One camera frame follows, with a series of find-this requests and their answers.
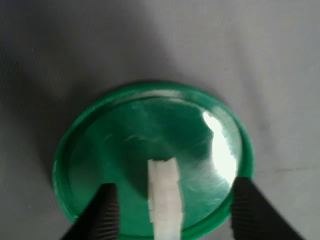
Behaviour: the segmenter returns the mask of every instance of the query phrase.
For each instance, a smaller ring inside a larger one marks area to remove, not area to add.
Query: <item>gray cloth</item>
[[[318,238],[319,12],[319,0],[0,0],[0,239],[59,239],[61,136],[97,96],[141,79],[226,102],[252,137],[257,185]],[[232,239],[230,223],[206,239]]]

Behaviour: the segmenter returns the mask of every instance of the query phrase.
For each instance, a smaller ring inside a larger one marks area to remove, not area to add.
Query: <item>white object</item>
[[[179,240],[183,222],[177,161],[148,160],[148,206],[155,240]]]

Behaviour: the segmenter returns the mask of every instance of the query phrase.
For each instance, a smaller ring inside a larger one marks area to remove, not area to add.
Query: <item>gray fabric surface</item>
[[[320,235],[318,0],[0,0],[0,239],[54,240],[57,144],[97,96],[139,79],[226,102],[256,149],[255,182]],[[229,223],[206,239],[232,239]]]

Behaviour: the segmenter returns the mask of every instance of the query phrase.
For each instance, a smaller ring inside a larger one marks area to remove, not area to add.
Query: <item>green lid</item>
[[[180,173],[182,239],[199,238],[230,215],[233,181],[253,175],[254,155],[231,110],[194,87],[140,83],[93,104],[56,151],[54,192],[74,222],[100,184],[116,183],[119,239],[151,240],[147,161],[170,158]]]

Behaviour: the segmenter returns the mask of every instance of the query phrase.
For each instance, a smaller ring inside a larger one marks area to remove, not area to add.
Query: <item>green plastic lid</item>
[[[115,183],[119,239],[151,240],[147,161],[170,158],[180,174],[182,239],[199,238],[230,215],[234,179],[252,177],[254,154],[232,111],[194,87],[139,83],[93,104],[56,151],[54,192],[74,222],[100,184]]]

